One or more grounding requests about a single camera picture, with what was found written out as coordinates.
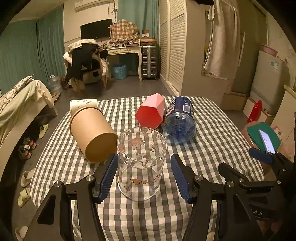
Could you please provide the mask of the clear glass cup with prints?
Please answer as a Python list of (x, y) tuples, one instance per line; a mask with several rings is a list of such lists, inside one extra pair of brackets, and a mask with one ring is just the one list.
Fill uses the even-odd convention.
[(133, 201), (145, 201), (160, 188), (167, 151), (165, 137), (152, 128), (135, 127), (117, 140), (117, 185)]

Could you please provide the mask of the brown paper cup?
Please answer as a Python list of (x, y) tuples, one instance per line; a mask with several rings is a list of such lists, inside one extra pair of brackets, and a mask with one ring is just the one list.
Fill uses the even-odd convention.
[(105, 162), (109, 155), (116, 154), (118, 135), (98, 108), (79, 109), (71, 117), (69, 128), (87, 161)]

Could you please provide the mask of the white patterned paper cup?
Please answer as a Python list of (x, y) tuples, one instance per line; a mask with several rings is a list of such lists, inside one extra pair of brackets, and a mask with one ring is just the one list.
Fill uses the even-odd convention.
[(84, 107), (97, 107), (97, 99), (78, 99), (78, 100), (70, 100), (70, 113), (74, 115), (79, 109)]

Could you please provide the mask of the smartphone with lit screen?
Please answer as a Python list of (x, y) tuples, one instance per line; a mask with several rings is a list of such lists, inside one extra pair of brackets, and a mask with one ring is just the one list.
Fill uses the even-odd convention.
[(267, 153), (275, 154), (275, 149), (273, 147), (273, 144), (272, 144), (272, 141), (271, 141), (269, 135), (266, 132), (262, 131), (262, 130), (258, 130), (258, 132), (259, 132), (259, 135), (260, 135), (260, 137), (262, 139), (265, 151)]

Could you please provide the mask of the green cushioned stool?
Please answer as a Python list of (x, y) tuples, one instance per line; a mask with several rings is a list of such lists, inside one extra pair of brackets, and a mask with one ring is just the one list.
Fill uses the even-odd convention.
[(247, 123), (241, 133), (251, 147), (261, 151), (275, 154), (280, 147), (279, 137), (267, 123), (258, 121)]

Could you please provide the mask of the green slipper under bed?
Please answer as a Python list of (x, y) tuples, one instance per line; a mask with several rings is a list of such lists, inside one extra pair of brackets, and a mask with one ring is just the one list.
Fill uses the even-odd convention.
[(44, 124), (44, 125), (40, 126), (39, 139), (42, 139), (45, 136), (45, 134), (48, 130), (48, 127), (49, 127), (48, 124)]

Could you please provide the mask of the white slipper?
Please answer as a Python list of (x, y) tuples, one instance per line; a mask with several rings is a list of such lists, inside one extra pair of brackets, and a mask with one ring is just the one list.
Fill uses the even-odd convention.
[(20, 180), (20, 185), (23, 187), (23, 188), (26, 188), (31, 180), (32, 180), (32, 177), (33, 177), (33, 174), (34, 174), (34, 171), (35, 171), (35, 168), (33, 168), (32, 170), (30, 171), (24, 171), (22, 176), (21, 176), (21, 180)]

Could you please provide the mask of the white refrigerator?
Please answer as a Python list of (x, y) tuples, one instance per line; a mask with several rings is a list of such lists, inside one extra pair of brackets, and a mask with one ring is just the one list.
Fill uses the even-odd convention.
[(290, 82), (290, 73), (285, 61), (263, 51), (259, 51), (250, 98), (262, 102), (262, 109), (275, 115), (285, 89)]

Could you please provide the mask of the large clear water jug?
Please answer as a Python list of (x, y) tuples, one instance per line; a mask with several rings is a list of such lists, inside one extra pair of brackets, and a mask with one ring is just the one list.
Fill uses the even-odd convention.
[(49, 76), (49, 87), (51, 90), (51, 93), (61, 93), (63, 91), (60, 77), (55, 76), (55, 75), (50, 75)]

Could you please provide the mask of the bed with patterned bedding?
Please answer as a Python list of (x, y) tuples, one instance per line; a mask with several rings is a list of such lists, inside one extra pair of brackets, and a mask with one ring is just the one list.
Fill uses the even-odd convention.
[(32, 75), (1, 96), (1, 175), (19, 139), (46, 106), (57, 115), (49, 90)]

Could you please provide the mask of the wooden chair with clothes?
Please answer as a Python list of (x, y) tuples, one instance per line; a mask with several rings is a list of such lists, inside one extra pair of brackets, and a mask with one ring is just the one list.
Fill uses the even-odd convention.
[(109, 52), (94, 39), (82, 39), (68, 45), (68, 51), (63, 55), (65, 81), (70, 82), (73, 90), (79, 93), (85, 89), (83, 75), (92, 72), (95, 77), (98, 74), (102, 76), (104, 89), (107, 89), (108, 56)]

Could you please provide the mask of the white desk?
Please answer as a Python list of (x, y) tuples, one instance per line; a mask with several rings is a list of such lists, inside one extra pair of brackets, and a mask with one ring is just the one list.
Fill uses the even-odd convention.
[(109, 56), (115, 55), (127, 55), (127, 54), (137, 54), (138, 55), (138, 78), (140, 81), (142, 78), (142, 48), (141, 45), (136, 46), (124, 46), (124, 47), (114, 47), (107, 49)]

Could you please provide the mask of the teal curtain left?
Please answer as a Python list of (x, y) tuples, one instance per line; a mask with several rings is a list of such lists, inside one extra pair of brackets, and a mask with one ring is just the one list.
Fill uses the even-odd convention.
[(1, 34), (1, 93), (32, 75), (49, 85), (51, 75), (65, 74), (63, 6), (38, 20), (9, 24)]

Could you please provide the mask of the black monitor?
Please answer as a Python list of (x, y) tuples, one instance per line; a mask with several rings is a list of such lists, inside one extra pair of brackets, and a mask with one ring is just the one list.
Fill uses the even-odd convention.
[(110, 36), (112, 19), (96, 21), (80, 26), (81, 39), (101, 39)]

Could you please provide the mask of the white air conditioner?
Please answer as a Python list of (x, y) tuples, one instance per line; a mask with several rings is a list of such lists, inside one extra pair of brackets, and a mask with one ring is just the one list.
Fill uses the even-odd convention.
[(79, 12), (85, 9), (109, 3), (112, 3), (112, 0), (79, 0), (74, 3), (74, 8), (76, 12)]

